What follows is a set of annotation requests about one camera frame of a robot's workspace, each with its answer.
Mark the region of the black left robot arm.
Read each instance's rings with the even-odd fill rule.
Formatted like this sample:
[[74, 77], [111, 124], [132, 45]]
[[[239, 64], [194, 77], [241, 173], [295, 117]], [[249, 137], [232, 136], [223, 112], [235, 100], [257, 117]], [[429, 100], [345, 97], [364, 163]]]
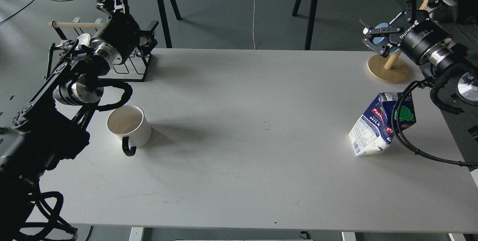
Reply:
[[122, 79], [103, 78], [132, 55], [145, 59], [156, 47], [158, 21], [140, 29], [128, 0], [96, 0], [108, 15], [87, 44], [79, 39], [51, 45], [63, 54], [48, 69], [46, 82], [17, 113], [17, 138], [1, 156], [1, 240], [46, 241], [57, 229], [77, 240], [77, 229], [60, 216], [58, 191], [41, 192], [39, 180], [63, 159], [74, 159], [89, 144], [87, 126], [96, 111], [124, 106], [133, 88]]

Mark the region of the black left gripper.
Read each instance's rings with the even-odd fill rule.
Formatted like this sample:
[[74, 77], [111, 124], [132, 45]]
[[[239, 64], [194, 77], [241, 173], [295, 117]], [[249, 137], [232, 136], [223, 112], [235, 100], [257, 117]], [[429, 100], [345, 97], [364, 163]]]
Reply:
[[151, 54], [158, 44], [154, 31], [159, 21], [151, 21], [146, 30], [140, 30], [130, 14], [128, 0], [96, 0], [96, 8], [109, 19], [90, 40], [95, 55], [109, 65], [120, 65], [136, 47], [140, 56]]

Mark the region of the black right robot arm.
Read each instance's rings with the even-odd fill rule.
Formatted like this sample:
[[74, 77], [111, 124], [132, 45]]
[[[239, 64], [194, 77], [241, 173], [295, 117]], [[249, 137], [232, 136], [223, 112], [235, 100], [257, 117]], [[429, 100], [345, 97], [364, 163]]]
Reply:
[[416, 88], [430, 88], [432, 103], [453, 115], [464, 113], [473, 121], [468, 133], [477, 139], [477, 67], [450, 47], [452, 35], [432, 20], [431, 13], [443, 0], [396, 0], [405, 4], [385, 26], [372, 27], [364, 20], [363, 44], [375, 55], [367, 68], [377, 79], [400, 83], [408, 76], [408, 67], [400, 61], [404, 54], [422, 66], [425, 79], [411, 82], [392, 109], [401, 115], [402, 106]]

